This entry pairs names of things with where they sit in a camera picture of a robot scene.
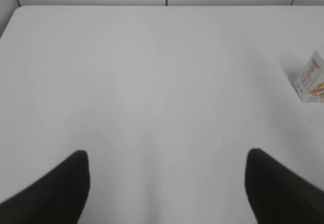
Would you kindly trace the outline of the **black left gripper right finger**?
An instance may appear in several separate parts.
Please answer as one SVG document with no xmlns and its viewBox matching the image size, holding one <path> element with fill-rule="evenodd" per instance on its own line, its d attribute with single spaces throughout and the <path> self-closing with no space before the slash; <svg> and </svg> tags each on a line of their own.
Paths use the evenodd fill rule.
<svg viewBox="0 0 324 224">
<path fill-rule="evenodd" d="M 245 191 L 257 223 L 323 223 L 323 191 L 259 148 L 247 155 Z"/>
</svg>

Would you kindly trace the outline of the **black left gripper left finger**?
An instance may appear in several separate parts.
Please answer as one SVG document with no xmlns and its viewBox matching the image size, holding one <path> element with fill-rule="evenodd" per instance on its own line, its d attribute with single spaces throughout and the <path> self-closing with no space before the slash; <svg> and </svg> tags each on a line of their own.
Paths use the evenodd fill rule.
<svg viewBox="0 0 324 224">
<path fill-rule="evenodd" d="M 90 191 L 87 152 L 75 151 L 1 203 L 1 223 L 78 223 Z"/>
</svg>

